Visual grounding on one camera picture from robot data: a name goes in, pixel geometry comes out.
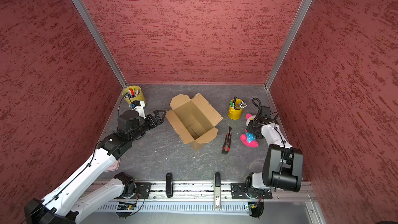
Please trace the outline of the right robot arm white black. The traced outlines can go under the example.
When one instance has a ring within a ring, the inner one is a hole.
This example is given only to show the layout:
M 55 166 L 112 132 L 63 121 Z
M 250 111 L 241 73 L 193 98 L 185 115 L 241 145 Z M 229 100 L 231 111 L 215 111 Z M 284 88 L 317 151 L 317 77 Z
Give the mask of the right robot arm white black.
M 240 140 L 252 148 L 259 146 L 258 140 L 265 140 L 268 145 L 262 171 L 246 177 L 248 194 L 269 188 L 300 191 L 303 153 L 284 137 L 269 107 L 258 106 L 255 115 L 246 115 L 246 132 L 240 136 Z

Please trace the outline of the white yellow toy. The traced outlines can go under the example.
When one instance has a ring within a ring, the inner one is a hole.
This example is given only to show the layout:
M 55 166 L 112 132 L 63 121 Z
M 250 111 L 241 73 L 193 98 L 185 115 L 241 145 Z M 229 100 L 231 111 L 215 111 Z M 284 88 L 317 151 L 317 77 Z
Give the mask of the white yellow toy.
M 248 127 L 250 121 L 253 120 L 254 117 L 255 116 L 252 114 L 246 114 L 246 116 L 245 116 L 246 127 Z M 256 136 L 253 135 L 252 133 L 248 132 L 248 130 L 245 130 L 245 133 L 240 136 L 240 140 L 247 147 L 256 148 L 259 146 L 259 143 L 256 140 Z

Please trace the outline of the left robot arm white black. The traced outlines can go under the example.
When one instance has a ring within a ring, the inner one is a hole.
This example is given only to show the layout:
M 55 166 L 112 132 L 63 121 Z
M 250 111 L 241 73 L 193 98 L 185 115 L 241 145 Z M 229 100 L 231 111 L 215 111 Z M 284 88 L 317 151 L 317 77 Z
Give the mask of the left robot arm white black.
M 79 224 L 116 197 L 138 197 L 134 178 L 123 172 L 94 192 L 86 196 L 83 193 L 132 147 L 135 140 L 161 125 L 165 115 L 165 110 L 145 115 L 143 107 L 137 106 L 118 116 L 116 132 L 98 142 L 80 168 L 41 200 L 32 199 L 26 204 L 24 223 Z

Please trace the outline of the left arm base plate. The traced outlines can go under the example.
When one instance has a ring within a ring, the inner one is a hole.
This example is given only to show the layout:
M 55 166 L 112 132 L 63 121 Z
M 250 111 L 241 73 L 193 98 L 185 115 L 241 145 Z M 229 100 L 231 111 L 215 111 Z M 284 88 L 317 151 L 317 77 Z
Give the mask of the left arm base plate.
M 121 198 L 124 199 L 148 199 L 152 183 L 133 183 L 125 185 Z

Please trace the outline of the brown cardboard express box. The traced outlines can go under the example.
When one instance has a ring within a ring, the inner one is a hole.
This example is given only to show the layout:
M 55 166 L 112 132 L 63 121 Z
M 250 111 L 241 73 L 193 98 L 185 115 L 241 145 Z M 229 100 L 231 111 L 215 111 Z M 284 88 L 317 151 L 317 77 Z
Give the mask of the brown cardboard express box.
M 166 118 L 184 144 L 198 151 L 217 137 L 216 125 L 223 117 L 200 93 L 193 98 L 179 94 L 172 98 L 170 107 Z

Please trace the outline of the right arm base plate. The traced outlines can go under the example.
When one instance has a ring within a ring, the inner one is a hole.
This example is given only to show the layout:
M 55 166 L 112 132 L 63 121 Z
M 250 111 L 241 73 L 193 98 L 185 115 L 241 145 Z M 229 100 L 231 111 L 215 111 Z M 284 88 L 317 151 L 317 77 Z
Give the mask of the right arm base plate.
M 234 200 L 270 200 L 273 198 L 271 190 L 247 188 L 245 183 L 231 183 L 231 195 Z

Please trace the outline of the red black utility knife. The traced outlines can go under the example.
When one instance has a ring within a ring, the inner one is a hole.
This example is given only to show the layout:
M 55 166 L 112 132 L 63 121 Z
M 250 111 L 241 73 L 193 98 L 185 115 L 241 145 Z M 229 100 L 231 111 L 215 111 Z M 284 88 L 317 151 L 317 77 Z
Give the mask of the red black utility knife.
M 232 133 L 231 132 L 232 132 L 232 128 L 229 127 L 229 131 L 228 131 L 228 133 L 227 133 L 227 135 L 225 137 L 224 145 L 223 145 L 222 151 L 221 151 L 221 153 L 223 155 L 228 154 L 229 151 L 230 151 L 231 139 L 232 139 Z

